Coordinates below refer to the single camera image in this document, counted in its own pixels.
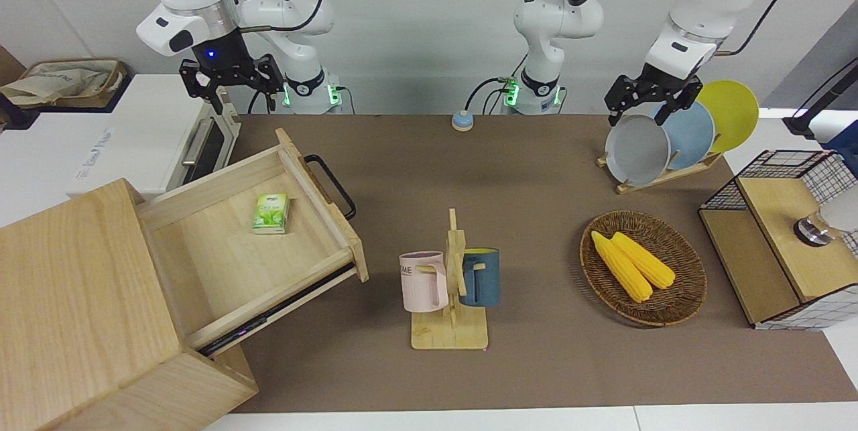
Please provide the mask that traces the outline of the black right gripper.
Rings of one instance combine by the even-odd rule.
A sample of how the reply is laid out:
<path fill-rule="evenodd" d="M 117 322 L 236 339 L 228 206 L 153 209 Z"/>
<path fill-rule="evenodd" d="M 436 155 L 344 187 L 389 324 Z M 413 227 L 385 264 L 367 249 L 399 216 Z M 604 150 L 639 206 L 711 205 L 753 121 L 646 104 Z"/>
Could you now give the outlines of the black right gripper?
<path fill-rule="evenodd" d="M 275 111 L 278 95 L 285 92 L 283 73 L 272 54 L 258 58 L 256 68 L 239 29 L 202 41 L 191 52 L 196 61 L 183 59 L 180 65 L 180 76 L 190 98 L 204 99 L 217 115 L 223 115 L 218 88 L 247 86 L 265 96 L 267 113 Z"/>

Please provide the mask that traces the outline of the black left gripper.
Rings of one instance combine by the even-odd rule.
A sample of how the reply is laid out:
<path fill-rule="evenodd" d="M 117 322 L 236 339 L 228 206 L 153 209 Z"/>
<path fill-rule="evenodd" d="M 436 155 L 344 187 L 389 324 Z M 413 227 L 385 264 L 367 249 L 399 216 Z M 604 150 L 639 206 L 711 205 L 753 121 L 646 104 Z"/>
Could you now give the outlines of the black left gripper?
<path fill-rule="evenodd" d="M 686 78 L 671 76 L 646 62 L 637 78 L 618 76 L 607 91 L 604 101 L 609 110 L 610 126 L 615 127 L 625 111 L 634 105 L 664 102 L 655 116 L 656 125 L 663 126 L 671 115 L 687 110 L 703 86 L 696 74 Z"/>

